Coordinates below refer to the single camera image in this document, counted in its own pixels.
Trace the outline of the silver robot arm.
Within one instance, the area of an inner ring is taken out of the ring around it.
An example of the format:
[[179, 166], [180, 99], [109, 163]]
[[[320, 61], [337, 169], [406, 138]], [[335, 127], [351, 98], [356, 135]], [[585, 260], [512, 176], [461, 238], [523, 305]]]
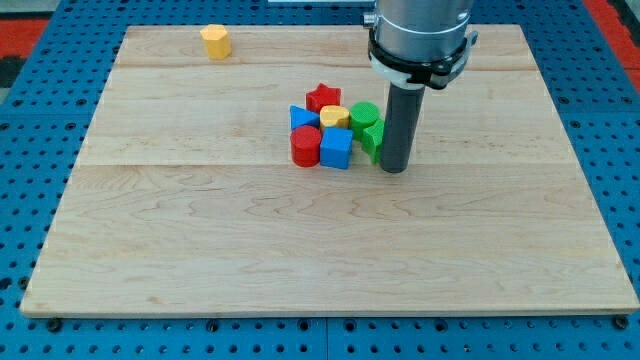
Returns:
[[442, 90], [464, 70], [478, 33], [473, 0], [377, 0], [362, 15], [371, 67], [404, 90]]

